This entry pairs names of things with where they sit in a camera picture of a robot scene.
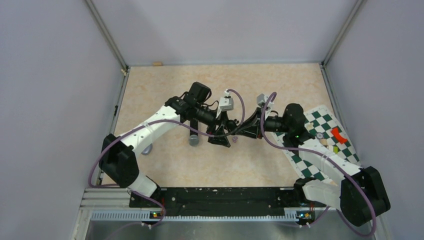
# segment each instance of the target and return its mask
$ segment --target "lavender wall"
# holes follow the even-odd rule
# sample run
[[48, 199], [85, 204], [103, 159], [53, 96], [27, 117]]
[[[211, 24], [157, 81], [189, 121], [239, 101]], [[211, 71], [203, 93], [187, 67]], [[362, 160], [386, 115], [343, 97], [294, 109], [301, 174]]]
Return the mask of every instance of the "lavender wall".
[[394, 239], [424, 239], [424, 1], [368, 1], [329, 65], [348, 133], [383, 178]]
[[0, 3], [0, 239], [69, 239], [120, 66], [84, 1]]
[[128, 65], [322, 61], [355, 0], [94, 0]]

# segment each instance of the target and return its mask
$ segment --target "beige table surface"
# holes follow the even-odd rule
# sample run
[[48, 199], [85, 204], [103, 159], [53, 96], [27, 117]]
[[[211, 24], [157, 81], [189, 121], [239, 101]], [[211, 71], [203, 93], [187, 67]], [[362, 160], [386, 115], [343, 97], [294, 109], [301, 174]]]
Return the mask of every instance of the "beige table surface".
[[[225, 89], [238, 91], [246, 106], [246, 119], [256, 108], [261, 93], [277, 92], [274, 110], [282, 113], [289, 103], [305, 111], [318, 105], [331, 109], [330, 99], [317, 63], [241, 64], [132, 67], [120, 109], [115, 135], [122, 134], [153, 115], [173, 96], [188, 91], [193, 82], [210, 87], [207, 103], [218, 100]], [[231, 119], [241, 119], [235, 94]], [[199, 125], [201, 131], [206, 126]], [[281, 150], [263, 139], [243, 136], [231, 147], [213, 145], [199, 136], [196, 147], [188, 144], [189, 130], [180, 126], [153, 143], [152, 152], [138, 157], [140, 171], [161, 187], [283, 187], [298, 179]], [[103, 184], [113, 183], [105, 175]]]

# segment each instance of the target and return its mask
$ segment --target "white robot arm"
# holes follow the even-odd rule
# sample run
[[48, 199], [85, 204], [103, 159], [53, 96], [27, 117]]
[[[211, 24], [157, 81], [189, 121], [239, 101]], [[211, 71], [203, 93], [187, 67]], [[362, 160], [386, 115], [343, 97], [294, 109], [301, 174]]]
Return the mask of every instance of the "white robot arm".
[[[159, 111], [129, 131], [131, 134], [110, 148], [99, 162], [100, 168], [121, 188], [128, 188], [154, 198], [161, 189], [152, 179], [140, 172], [136, 158], [147, 146], [180, 123], [196, 120], [206, 124], [206, 132], [211, 135], [208, 142], [225, 147], [230, 147], [227, 139], [229, 135], [262, 138], [260, 116], [261, 106], [268, 98], [266, 95], [258, 96], [259, 107], [251, 117], [238, 125], [239, 122], [236, 119], [228, 119], [227, 111], [234, 107], [228, 92], [224, 92], [224, 97], [219, 101], [217, 110], [210, 110], [204, 106], [205, 100], [211, 94], [212, 92], [207, 86], [195, 82], [183, 98], [177, 96], [170, 98]], [[270, 112], [271, 107], [265, 112], [263, 127], [266, 132], [285, 133], [283, 140], [286, 147], [314, 150], [330, 157], [364, 189], [377, 215], [390, 209], [390, 203], [378, 171], [372, 167], [364, 169], [352, 164], [323, 146], [305, 129], [306, 118], [300, 105], [295, 103], [287, 105], [283, 116], [269, 116]], [[103, 149], [116, 139], [117, 137], [113, 134], [107, 136], [103, 142]], [[346, 218], [356, 226], [364, 224], [366, 220], [369, 221], [370, 210], [343, 173], [326, 158], [317, 154], [307, 151], [294, 153], [316, 166], [336, 184], [324, 183], [314, 178], [300, 178], [294, 184], [299, 202], [316, 201], [341, 210]]]

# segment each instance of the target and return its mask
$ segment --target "small object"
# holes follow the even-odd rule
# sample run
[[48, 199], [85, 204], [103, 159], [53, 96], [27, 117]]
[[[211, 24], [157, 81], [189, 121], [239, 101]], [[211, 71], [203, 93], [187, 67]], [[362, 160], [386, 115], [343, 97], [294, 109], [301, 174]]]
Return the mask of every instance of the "small object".
[[337, 146], [327, 146], [327, 149], [335, 154], [339, 152], [339, 148]]
[[153, 67], [160, 67], [160, 66], [163, 66], [164, 64], [161, 61], [154, 61], [151, 65], [153, 65]]
[[150, 152], [152, 151], [153, 148], [153, 144], [148, 145], [142, 152], [141, 154], [143, 155], [149, 155]]
[[322, 139], [320, 139], [319, 140], [319, 143], [321, 143], [322, 145], [324, 145], [324, 146], [328, 146], [329, 144], [327, 143], [327, 139], [325, 139], [325, 138], [322, 138]]
[[[199, 130], [199, 122], [196, 120], [190, 120], [190, 127]], [[190, 130], [188, 135], [188, 144], [190, 144], [192, 147], [195, 147], [199, 144], [199, 134], [197, 132]]]
[[324, 134], [322, 132], [317, 132], [316, 133], [316, 138], [317, 139], [323, 139], [324, 138]]
[[331, 130], [331, 134], [334, 135], [335, 139], [341, 144], [345, 144], [348, 140], [340, 135], [339, 128], [335, 127]]

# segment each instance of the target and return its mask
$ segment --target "green and white checkerboard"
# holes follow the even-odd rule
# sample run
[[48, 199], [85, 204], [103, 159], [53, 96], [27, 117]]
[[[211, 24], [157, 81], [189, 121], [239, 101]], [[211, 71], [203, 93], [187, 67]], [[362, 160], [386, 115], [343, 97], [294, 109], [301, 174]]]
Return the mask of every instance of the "green and white checkerboard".
[[[312, 125], [313, 128], [308, 130], [312, 135], [317, 133], [322, 133], [324, 138], [327, 140], [329, 146], [337, 146], [339, 152], [337, 155], [342, 159], [349, 161], [355, 165], [360, 165], [358, 156], [354, 147], [351, 144], [351, 140], [345, 133], [340, 122], [334, 117], [332, 112], [325, 106], [321, 105], [315, 107], [304, 113], [306, 117], [305, 127], [308, 129], [309, 125]], [[340, 135], [347, 139], [345, 144], [341, 144], [331, 133], [333, 128], [338, 128]], [[279, 146], [283, 146], [283, 136], [284, 133], [273, 133], [275, 141]], [[300, 178], [315, 177], [318, 180], [329, 183], [331, 179], [323, 172], [321, 172], [316, 166], [310, 164], [308, 161], [302, 160], [300, 157], [296, 156], [291, 151], [282, 150], [286, 157], [289, 159], [291, 165], [293, 166], [296, 173]]]

